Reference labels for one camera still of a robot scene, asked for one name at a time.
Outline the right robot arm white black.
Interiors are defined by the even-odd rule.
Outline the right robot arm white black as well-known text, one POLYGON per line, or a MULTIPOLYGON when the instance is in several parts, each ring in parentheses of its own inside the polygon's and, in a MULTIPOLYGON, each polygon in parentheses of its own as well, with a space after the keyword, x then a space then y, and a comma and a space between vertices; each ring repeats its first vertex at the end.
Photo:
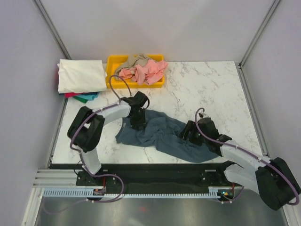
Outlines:
POLYGON ((300 202, 301 188, 285 160, 257 155, 238 145, 231 137, 219 133, 211 118, 188 121, 179 137, 209 150, 231 162, 215 174, 216 182, 245 186, 257 193, 272 210, 300 202))

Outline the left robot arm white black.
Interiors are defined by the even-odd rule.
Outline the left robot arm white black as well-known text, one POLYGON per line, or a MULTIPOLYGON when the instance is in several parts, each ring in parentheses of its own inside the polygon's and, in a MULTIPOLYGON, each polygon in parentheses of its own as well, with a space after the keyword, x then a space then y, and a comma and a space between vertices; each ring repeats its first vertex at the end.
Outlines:
POLYGON ((128 118, 130 126, 135 130, 146 127, 144 105, 149 106, 149 98, 138 91, 133 97, 122 97, 117 102, 99 110, 84 106, 78 111, 67 136, 71 139, 70 148, 79 153, 83 168, 88 172, 87 180, 93 185, 103 181, 101 163, 96 147, 100 141, 103 127, 115 120, 128 118))

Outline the blue-grey t-shirt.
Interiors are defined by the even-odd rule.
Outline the blue-grey t-shirt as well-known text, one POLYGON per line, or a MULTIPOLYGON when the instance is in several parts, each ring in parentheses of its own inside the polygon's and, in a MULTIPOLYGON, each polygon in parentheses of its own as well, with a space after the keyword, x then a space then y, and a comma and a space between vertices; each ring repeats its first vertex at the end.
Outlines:
POLYGON ((186 124, 169 117, 163 112, 146 110, 146 127, 135 130, 130 120, 123 118, 123 125, 116 135, 116 142, 138 147, 155 147, 157 151, 184 161, 202 163, 218 157, 203 144, 195 145, 179 138, 186 124))

